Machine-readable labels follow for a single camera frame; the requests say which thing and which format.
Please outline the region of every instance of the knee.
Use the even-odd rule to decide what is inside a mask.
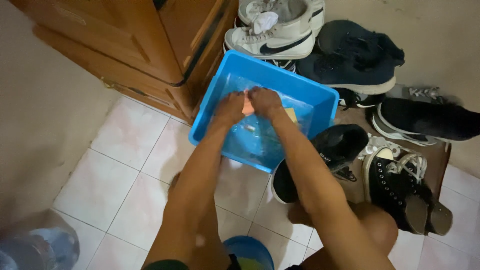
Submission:
[[[398,237],[398,227],[392,216],[366,202],[357,204],[354,212],[374,242],[390,253]]]

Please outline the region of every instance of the tiled floor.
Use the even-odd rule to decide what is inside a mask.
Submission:
[[[194,147],[190,127],[121,98],[54,209],[77,231],[75,270],[139,270],[162,223],[171,178]],[[292,225],[267,173],[224,160],[215,194],[219,235],[248,234],[269,249],[278,269],[299,264],[323,245],[316,231]],[[480,180],[448,166],[440,201],[454,213],[444,237],[400,231],[390,259],[397,270],[480,270]]]

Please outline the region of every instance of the blue plastic basin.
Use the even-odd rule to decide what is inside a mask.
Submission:
[[[272,64],[242,54],[235,50],[226,52],[217,73],[212,78],[200,105],[197,118],[189,133],[189,141],[197,145],[205,136],[218,102],[232,91],[242,91],[246,86],[259,85],[276,90],[301,102],[313,106],[310,112],[310,127],[304,133],[309,139],[333,124],[338,104],[338,92],[310,79],[286,71]],[[295,109],[297,117],[301,111]],[[269,125],[261,117],[249,116],[261,125]],[[259,145],[248,131],[229,132],[222,155],[238,162],[251,165],[262,171],[272,173],[285,158],[283,151],[258,151]]]

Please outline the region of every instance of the hand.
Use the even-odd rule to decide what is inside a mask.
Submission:
[[[214,121],[227,125],[229,128],[242,120],[245,115],[241,112],[245,103],[243,92],[231,92],[218,104]]]
[[[271,89],[255,86],[248,91],[248,98],[255,109],[255,114],[269,120],[272,120],[272,118],[278,114],[279,110],[284,111],[282,100],[278,94]]]

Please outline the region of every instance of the white nike sneaker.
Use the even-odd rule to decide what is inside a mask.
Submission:
[[[238,16],[240,20],[246,24],[251,25],[252,21],[263,12],[272,11],[278,14],[278,22],[286,22],[291,19],[292,11],[282,9],[292,1],[301,2],[298,0],[247,0],[239,6]],[[313,35],[317,37],[320,29],[325,22],[325,0],[308,0],[312,6],[312,20],[310,27]]]
[[[251,35],[249,27],[230,29],[225,33],[225,45],[262,60],[293,60],[307,57],[313,50],[315,37],[310,28],[312,7],[310,0],[295,2],[299,16],[285,23],[277,23],[270,30]]]

